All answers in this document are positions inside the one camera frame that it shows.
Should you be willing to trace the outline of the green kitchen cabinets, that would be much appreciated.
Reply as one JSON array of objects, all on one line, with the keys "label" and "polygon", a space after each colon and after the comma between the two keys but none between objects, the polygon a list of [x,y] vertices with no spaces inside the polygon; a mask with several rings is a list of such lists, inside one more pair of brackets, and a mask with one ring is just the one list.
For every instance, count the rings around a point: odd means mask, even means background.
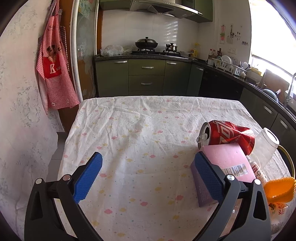
[{"label": "green kitchen cabinets", "polygon": [[285,148],[295,147],[295,115],[245,79],[210,67],[204,61],[128,55],[95,56],[94,63],[100,97],[177,95],[238,100]]}]

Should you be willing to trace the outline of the pink purple box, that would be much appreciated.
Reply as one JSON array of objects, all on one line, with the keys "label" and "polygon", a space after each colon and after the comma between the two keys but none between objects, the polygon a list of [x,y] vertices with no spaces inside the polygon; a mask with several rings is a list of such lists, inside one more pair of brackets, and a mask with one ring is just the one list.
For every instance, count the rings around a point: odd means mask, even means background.
[{"label": "pink purple box", "polygon": [[[255,179],[252,168],[238,143],[203,146],[200,152],[203,152],[213,165],[217,165],[224,175],[232,174],[237,180],[248,183]],[[191,163],[191,171],[199,206],[204,207],[218,202],[211,198],[200,174],[194,166],[194,161]]]}]

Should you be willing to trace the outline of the small white tube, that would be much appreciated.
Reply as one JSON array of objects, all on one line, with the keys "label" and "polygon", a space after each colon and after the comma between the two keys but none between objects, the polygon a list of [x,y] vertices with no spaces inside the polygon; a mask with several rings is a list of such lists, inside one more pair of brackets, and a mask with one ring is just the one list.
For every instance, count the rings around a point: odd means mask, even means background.
[{"label": "small white tube", "polygon": [[265,186],[267,183],[267,177],[266,177],[265,173],[262,171],[260,166],[255,161],[252,161],[250,156],[247,155],[246,158],[252,168],[252,171],[254,172],[255,177],[258,180],[260,180],[260,182],[262,183],[262,186]]}]

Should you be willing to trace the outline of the crushed red soda can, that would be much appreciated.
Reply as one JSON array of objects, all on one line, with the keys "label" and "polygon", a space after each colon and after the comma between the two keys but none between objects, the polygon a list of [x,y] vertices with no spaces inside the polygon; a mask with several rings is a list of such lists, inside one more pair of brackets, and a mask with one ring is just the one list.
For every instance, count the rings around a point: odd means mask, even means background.
[{"label": "crushed red soda can", "polygon": [[245,155],[250,155],[255,145],[254,132],[230,121],[212,120],[203,123],[197,137],[198,149],[207,145],[238,143]]}]

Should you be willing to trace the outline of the white floral tablecloth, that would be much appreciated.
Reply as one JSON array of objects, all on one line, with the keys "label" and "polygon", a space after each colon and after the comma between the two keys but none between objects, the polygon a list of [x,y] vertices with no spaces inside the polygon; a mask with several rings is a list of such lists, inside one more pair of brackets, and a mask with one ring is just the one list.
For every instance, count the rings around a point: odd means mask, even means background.
[{"label": "white floral tablecloth", "polygon": [[200,128],[212,120],[261,131],[234,100],[85,100],[65,142],[58,175],[73,173],[100,152],[102,169],[80,207],[104,240],[192,240],[215,208],[198,206],[190,170]]}]

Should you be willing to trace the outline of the clear plastic bottle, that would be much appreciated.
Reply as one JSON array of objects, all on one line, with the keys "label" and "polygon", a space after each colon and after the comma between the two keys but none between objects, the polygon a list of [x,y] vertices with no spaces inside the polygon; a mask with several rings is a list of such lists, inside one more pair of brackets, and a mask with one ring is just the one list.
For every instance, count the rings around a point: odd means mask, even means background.
[{"label": "clear plastic bottle", "polygon": [[251,160],[255,161],[260,168],[264,168],[272,159],[279,144],[280,141],[276,135],[268,128],[263,128],[255,137],[255,145],[250,154]]}]

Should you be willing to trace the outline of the clear plastic wrapper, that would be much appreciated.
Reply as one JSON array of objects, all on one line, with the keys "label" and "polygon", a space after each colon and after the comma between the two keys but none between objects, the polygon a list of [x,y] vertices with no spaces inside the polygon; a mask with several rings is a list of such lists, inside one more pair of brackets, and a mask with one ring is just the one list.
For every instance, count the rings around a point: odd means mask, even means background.
[{"label": "clear plastic wrapper", "polygon": [[286,203],[270,203],[269,214],[271,221],[271,234],[274,235],[281,231],[288,220],[290,207]]}]

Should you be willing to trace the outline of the blue bin with yellow rim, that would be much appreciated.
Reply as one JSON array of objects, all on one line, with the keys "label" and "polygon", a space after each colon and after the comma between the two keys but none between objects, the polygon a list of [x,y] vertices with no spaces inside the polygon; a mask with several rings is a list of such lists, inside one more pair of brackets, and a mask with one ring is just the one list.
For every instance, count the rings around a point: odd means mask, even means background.
[{"label": "blue bin with yellow rim", "polygon": [[289,170],[290,175],[293,178],[295,178],[295,166],[294,166],[291,156],[289,155],[287,150],[281,145],[278,146],[277,150],[280,153],[282,159],[284,160],[284,162]]}]

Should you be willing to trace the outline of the dark pan in sink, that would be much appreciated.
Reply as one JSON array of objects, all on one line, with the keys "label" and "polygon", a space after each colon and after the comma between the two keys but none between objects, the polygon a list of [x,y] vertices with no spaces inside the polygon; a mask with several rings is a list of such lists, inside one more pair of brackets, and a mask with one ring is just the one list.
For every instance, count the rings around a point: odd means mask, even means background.
[{"label": "dark pan in sink", "polygon": [[271,97],[275,102],[278,102],[278,96],[281,93],[281,89],[278,89],[277,91],[273,91],[270,89],[263,89],[262,90],[265,94],[267,94],[269,97]]}]

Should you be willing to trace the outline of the chrome faucet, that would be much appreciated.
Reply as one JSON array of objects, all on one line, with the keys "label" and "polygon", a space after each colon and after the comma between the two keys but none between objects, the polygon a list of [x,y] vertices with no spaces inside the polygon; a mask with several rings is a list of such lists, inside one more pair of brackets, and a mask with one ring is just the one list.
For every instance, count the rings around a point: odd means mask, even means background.
[{"label": "chrome faucet", "polygon": [[291,92],[292,92],[292,87],[293,87],[293,82],[294,82],[295,77],[296,77],[296,73],[294,73],[293,76],[292,76],[292,80],[291,80],[291,83],[290,83],[290,86],[289,86],[289,89],[288,89],[288,93],[287,93],[287,96],[286,96],[285,102],[284,102],[284,104],[283,104],[284,108],[287,107],[288,102],[292,99],[292,97],[291,97],[290,94],[291,94]]}]

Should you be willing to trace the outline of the wooden cutting board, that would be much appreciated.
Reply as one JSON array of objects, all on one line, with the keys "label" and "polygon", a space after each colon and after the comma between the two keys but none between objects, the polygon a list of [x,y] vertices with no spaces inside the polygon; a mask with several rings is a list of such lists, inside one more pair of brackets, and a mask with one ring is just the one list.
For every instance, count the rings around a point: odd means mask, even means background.
[{"label": "wooden cutting board", "polygon": [[264,89],[270,89],[274,92],[278,92],[280,89],[281,92],[278,95],[285,95],[285,91],[288,90],[290,84],[281,78],[280,76],[274,74],[270,70],[266,69],[263,77],[263,88]]}]

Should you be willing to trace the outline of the white plastic bag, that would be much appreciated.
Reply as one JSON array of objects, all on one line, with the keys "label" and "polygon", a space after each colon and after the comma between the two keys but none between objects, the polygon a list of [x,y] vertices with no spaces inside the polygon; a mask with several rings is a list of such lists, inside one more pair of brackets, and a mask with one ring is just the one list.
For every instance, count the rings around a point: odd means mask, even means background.
[{"label": "white plastic bag", "polygon": [[118,56],[124,52],[124,48],[121,45],[108,45],[101,50],[101,55],[104,57]]}]

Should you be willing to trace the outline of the small steel pot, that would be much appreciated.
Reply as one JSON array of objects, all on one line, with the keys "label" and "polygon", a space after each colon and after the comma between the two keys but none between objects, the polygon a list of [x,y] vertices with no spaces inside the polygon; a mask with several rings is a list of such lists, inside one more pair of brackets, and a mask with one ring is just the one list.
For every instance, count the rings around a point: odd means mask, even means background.
[{"label": "small steel pot", "polygon": [[177,52],[178,51],[178,47],[174,45],[174,43],[170,43],[170,44],[166,44],[166,48],[165,51],[167,52]]}]

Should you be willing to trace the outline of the black wok with lid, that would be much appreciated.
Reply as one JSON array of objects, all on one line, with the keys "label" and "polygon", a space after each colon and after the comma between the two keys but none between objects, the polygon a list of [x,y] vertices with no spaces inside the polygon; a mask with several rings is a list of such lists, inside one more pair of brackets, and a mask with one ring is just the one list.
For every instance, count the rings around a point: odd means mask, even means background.
[{"label": "black wok with lid", "polygon": [[145,37],[144,39],[137,40],[135,46],[141,50],[153,50],[156,49],[158,43],[149,37]]}]

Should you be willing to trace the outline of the steel range hood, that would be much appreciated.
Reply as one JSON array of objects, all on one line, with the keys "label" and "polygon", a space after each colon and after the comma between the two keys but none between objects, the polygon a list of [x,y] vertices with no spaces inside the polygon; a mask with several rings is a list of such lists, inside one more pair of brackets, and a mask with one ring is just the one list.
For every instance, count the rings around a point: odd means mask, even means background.
[{"label": "steel range hood", "polygon": [[203,15],[195,9],[177,4],[174,1],[132,1],[129,10],[148,11],[154,14],[173,16],[179,19],[189,16]]}]

